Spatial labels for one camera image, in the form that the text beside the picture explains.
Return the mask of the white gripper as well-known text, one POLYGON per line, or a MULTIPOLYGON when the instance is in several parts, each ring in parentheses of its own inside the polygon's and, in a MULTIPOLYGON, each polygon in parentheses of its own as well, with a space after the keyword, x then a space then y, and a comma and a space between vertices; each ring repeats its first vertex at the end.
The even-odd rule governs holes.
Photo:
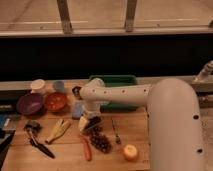
POLYGON ((88 119, 92 119, 100 115, 101 105, 98 102, 87 102, 83 103, 83 116, 80 117, 78 123, 78 129, 83 131, 89 124, 88 119))

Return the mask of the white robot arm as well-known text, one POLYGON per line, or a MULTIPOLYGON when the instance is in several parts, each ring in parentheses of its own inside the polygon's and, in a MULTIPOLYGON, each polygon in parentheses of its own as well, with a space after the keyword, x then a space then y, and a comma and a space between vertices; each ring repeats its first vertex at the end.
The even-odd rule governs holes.
POLYGON ((102 102, 144 106, 148 114, 151 171, 205 171, 200 107, 194 89, 177 78, 154 84, 107 87, 95 78, 80 89, 84 115, 102 102))

